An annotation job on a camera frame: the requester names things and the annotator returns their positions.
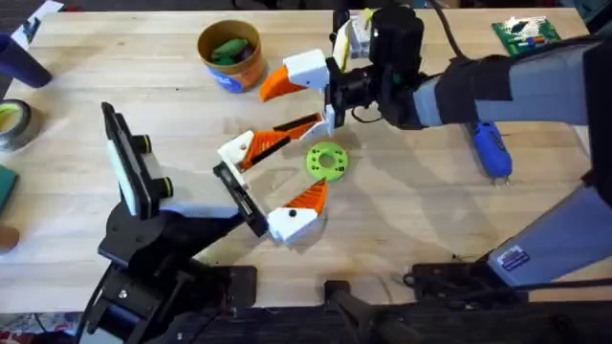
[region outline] orange cup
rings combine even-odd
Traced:
[[[246,60],[228,66],[214,64],[212,51],[233,38],[245,38],[254,47]],[[208,70],[221,87],[230,92],[242,92],[250,88],[264,72],[259,32],[249,23],[239,20],[223,20],[204,29],[198,39],[198,53]]]

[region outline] blue glue gun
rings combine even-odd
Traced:
[[[471,123],[468,129],[487,175],[495,181],[503,178],[506,183],[513,173],[513,159],[508,153],[501,134],[494,123]]]

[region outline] cup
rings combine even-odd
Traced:
[[[254,47],[251,56],[228,66],[213,63],[210,59],[212,51],[233,38],[247,39]],[[198,39],[198,53],[217,83],[230,92],[247,90],[264,72],[259,33],[253,25],[243,21],[223,20],[204,29]]]
[[[49,71],[7,34],[0,34],[0,73],[34,88],[43,87],[52,79]]]
[[[12,226],[0,225],[0,254],[9,253],[19,242],[19,231]]]

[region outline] cable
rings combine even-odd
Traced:
[[[202,334],[202,332],[206,329],[206,327],[208,327],[208,325],[210,325],[214,320],[216,320],[220,314],[221,314],[221,311],[216,312],[215,314],[211,315],[208,321],[205,322],[204,325],[200,326],[198,331],[191,337],[191,340],[189,340],[187,344],[193,344],[193,342],[195,342],[195,340],[200,336],[200,334]]]
[[[352,109],[351,109],[351,116],[352,116],[354,119],[356,119],[356,120],[357,120],[357,122],[359,122],[359,123],[364,123],[364,124],[374,123],[374,122],[377,122],[377,121],[379,121],[379,120],[383,119],[383,116],[380,116],[379,118],[376,118],[376,119],[368,119],[368,120],[366,120],[366,119],[362,119],[362,118],[359,118],[357,115],[355,115],[355,108],[352,108]]]
[[[457,42],[455,41],[455,37],[452,35],[452,32],[450,31],[450,26],[448,25],[447,17],[442,12],[442,8],[440,7],[440,4],[438,4],[436,0],[427,0],[427,2],[431,4],[433,9],[438,14],[438,17],[440,18],[440,21],[442,22],[442,26],[444,27],[444,32],[447,34],[448,43],[450,44],[450,47],[452,48],[452,50],[455,52],[457,57],[467,59],[467,57],[463,54],[463,52],[461,52],[461,49],[459,49],[459,46],[457,45]]]
[[[38,323],[38,326],[40,326],[40,330],[42,330],[42,332],[47,333],[47,329],[45,329],[44,326],[42,326],[42,321],[40,321],[40,318],[38,317],[38,313],[33,313],[34,316],[34,320],[36,320],[36,322]]]
[[[89,316],[89,312],[92,310],[92,307],[94,306],[94,302],[96,302],[96,300],[98,299],[98,295],[100,291],[102,290],[102,283],[106,280],[106,277],[110,273],[112,265],[113,265],[112,263],[108,265],[108,268],[106,268],[106,271],[102,275],[102,278],[99,279],[98,285],[94,289],[94,292],[92,292],[92,296],[89,298],[89,301],[87,301],[87,306],[85,306],[85,311],[83,311],[83,315],[80,317],[80,321],[78,321],[78,326],[76,327],[75,337],[73,339],[74,344],[79,344],[80,339],[83,337],[83,332],[85,330],[85,323],[87,322],[86,320],[87,316]]]
[[[523,286],[504,287],[493,290],[480,290],[474,292],[468,292],[463,295],[452,295],[443,298],[445,301],[452,300],[465,300],[476,297],[489,296],[489,295],[503,295],[515,291],[530,291],[530,290],[550,290],[550,289],[577,289],[577,288],[594,288],[604,287],[612,285],[612,278],[600,278],[593,280],[578,280],[578,281],[565,281],[565,282],[549,282],[549,283],[535,283]]]
[[[416,277],[412,272],[409,272],[403,276],[404,283],[407,287],[414,289],[415,284],[414,281],[410,282],[408,279],[411,278],[414,280],[415,278],[423,278]],[[443,278],[428,276],[430,282],[439,283],[451,290],[457,289],[457,286],[452,285],[447,282]],[[612,278],[601,278],[594,280],[578,280],[578,281],[563,281],[563,282],[548,282],[548,283],[535,283],[523,286],[514,286],[514,287],[503,287],[491,290],[479,290],[468,292],[460,295],[450,295],[441,298],[442,301],[455,301],[455,300],[465,300],[465,299],[473,299],[479,298],[483,296],[494,296],[494,295],[503,295],[507,293],[512,293],[516,291],[530,291],[530,290],[550,290],[550,289],[577,289],[577,288],[594,288],[594,287],[604,287],[612,285]]]

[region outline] blue container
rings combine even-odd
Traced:
[[[43,87],[52,79],[49,71],[7,34],[0,34],[0,73],[34,88]]]

